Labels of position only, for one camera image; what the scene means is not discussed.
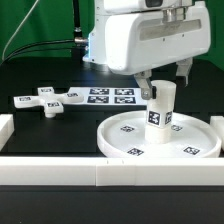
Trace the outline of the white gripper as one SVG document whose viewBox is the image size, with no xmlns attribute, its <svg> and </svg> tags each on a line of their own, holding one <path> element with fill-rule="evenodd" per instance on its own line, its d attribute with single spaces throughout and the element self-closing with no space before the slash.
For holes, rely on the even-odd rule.
<svg viewBox="0 0 224 224">
<path fill-rule="evenodd" d="M 176 82 L 188 85 L 194 56 L 211 44 L 206 4 L 192 0 L 104 0 L 107 64 L 134 75 L 143 100 L 156 98 L 150 69 L 177 62 Z"/>
</svg>

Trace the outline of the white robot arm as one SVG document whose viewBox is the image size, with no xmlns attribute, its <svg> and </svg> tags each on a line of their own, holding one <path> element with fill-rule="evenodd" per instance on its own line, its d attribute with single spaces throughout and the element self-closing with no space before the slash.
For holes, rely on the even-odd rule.
<svg viewBox="0 0 224 224">
<path fill-rule="evenodd" d="M 195 56 L 211 44 L 206 4 L 193 0 L 94 0 L 95 24 L 85 64 L 135 77 L 141 96 L 156 96 L 151 70 L 177 65 L 186 78 Z"/>
</svg>

